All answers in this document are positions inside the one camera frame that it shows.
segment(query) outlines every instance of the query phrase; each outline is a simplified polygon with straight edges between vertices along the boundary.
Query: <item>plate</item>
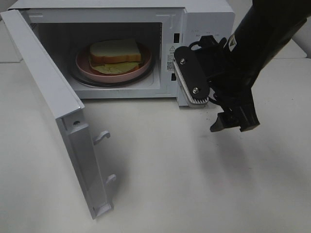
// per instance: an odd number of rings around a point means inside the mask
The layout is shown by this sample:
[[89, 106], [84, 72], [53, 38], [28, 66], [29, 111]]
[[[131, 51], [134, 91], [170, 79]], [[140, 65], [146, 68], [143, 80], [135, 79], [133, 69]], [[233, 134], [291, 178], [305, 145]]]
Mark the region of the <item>plate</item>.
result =
[[99, 72], [93, 71], [89, 65], [88, 60], [89, 46], [83, 48], [77, 53], [75, 59], [76, 66], [78, 67], [81, 74], [93, 81], [100, 83], [122, 83], [130, 81], [145, 73], [148, 70], [152, 60], [151, 51], [146, 46], [140, 43], [137, 43], [137, 46], [140, 50], [142, 58], [144, 59], [144, 62], [143, 64], [139, 65], [139, 69], [134, 71], [129, 71], [123, 74], [101, 74]]

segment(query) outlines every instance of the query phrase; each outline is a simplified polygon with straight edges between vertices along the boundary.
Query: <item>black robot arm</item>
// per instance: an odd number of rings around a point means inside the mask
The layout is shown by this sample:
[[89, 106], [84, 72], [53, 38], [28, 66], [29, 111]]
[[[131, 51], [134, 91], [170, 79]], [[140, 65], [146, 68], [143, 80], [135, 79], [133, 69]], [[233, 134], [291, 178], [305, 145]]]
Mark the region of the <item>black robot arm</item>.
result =
[[[228, 40], [218, 43], [213, 36], [202, 36], [189, 47], [176, 49], [175, 74], [189, 106], [210, 101], [224, 111], [210, 127], [212, 132], [238, 126], [243, 132], [259, 125], [251, 88], [310, 15], [310, 0], [253, 0]], [[194, 45], [201, 48], [192, 50]]]

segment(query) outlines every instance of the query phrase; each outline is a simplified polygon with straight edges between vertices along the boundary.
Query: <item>open microwave door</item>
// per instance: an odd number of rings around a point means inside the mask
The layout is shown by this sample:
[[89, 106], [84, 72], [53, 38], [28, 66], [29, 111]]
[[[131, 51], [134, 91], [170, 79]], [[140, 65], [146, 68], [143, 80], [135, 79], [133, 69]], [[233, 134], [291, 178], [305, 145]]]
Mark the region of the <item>open microwave door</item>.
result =
[[92, 139], [83, 115], [83, 103], [40, 44], [27, 18], [18, 10], [3, 12], [1, 16], [21, 63], [31, 74], [56, 121], [92, 218], [96, 218], [113, 208], [105, 188], [115, 177], [102, 177], [93, 147], [109, 137], [109, 132], [104, 131]]

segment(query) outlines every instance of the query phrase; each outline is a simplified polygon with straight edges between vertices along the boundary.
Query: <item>microwave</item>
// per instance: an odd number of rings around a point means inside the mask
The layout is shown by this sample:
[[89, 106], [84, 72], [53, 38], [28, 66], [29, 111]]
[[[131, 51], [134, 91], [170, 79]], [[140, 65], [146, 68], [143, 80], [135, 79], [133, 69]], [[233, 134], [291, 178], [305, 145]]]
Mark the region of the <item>microwave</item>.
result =
[[[176, 98], [187, 102], [177, 83], [173, 54], [201, 36], [231, 35], [234, 13], [225, 0], [18, 0], [1, 13], [25, 72], [44, 100], [61, 134], [92, 218], [111, 210], [109, 183], [94, 146], [110, 133], [92, 137], [81, 99]], [[148, 72], [128, 83], [90, 82], [75, 67], [81, 48], [133, 38], [152, 55]]]

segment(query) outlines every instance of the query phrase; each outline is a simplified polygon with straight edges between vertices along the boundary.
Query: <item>microwave label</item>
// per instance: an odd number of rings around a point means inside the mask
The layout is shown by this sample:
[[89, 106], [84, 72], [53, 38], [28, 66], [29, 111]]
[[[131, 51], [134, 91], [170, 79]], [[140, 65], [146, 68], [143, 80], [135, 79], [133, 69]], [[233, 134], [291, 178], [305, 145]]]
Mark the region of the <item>microwave label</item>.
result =
[[174, 52], [176, 50], [176, 45], [167, 45], [167, 71], [174, 72]]
[[236, 45], [237, 45], [237, 40], [235, 39], [235, 35], [234, 34], [229, 38], [227, 43], [229, 44], [230, 52], [232, 52], [234, 50], [234, 48], [236, 47]]

